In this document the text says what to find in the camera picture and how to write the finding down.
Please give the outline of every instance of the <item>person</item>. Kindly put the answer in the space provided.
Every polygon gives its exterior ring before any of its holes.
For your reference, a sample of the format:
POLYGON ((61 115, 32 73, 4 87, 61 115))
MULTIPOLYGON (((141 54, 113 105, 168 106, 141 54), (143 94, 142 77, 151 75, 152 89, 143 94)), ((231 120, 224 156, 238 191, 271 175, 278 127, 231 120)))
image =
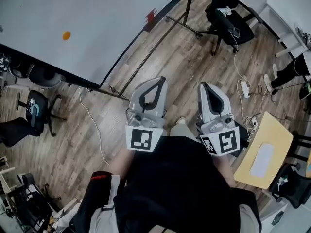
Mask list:
POLYGON ((63 232, 166 230, 261 231, 255 194, 235 188, 228 157, 212 158, 183 117, 153 152, 120 150, 106 171, 94 172, 63 232))
POLYGON ((264 74, 264 82, 269 92, 282 86, 298 76, 309 76, 311 74, 311 51, 299 55, 291 61, 283 70, 278 71, 276 64, 273 64, 274 80, 271 81, 268 74, 264 74))

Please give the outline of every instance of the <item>person's leg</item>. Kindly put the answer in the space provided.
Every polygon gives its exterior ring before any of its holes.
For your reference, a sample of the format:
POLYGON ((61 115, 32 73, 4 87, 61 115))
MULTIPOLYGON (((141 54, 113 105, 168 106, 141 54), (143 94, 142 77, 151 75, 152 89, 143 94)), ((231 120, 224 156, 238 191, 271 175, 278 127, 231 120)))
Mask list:
POLYGON ((180 118, 176 125, 171 128, 170 136, 185 136, 188 137, 194 141, 197 141, 193 133, 190 131, 190 129, 186 125, 186 119, 180 118))
POLYGON ((273 89, 286 84, 297 76, 309 75, 303 54, 290 62, 282 71, 277 72, 277 78, 271 82, 273 89))

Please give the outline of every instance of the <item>white paper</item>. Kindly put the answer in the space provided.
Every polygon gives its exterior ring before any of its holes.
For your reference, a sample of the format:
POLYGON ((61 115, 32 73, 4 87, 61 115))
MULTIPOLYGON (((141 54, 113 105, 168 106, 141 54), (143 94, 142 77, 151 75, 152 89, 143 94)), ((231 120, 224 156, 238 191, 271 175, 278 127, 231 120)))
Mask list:
POLYGON ((250 170, 250 174, 257 177, 264 177, 268 170, 273 152, 274 146, 272 144, 263 143, 257 152, 255 161, 250 170))

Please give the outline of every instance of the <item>black pants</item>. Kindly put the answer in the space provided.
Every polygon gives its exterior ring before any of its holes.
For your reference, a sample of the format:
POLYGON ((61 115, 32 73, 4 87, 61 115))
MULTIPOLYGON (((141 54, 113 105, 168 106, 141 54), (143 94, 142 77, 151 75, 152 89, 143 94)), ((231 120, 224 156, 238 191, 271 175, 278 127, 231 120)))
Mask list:
POLYGON ((277 72, 277 78, 271 82, 271 86, 272 88, 277 88, 292 80, 294 77, 308 75, 310 75, 308 67, 303 54, 301 54, 298 58, 290 62, 287 67, 277 72))

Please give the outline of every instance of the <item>orange sticker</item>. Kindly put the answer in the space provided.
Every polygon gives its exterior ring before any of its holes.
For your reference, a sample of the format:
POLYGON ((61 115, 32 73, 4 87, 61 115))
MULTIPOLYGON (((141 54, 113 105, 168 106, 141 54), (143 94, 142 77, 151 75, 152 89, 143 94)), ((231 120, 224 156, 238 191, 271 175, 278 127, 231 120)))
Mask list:
POLYGON ((69 31, 64 32, 63 34, 63 40, 67 41, 71 36, 71 33, 69 31))

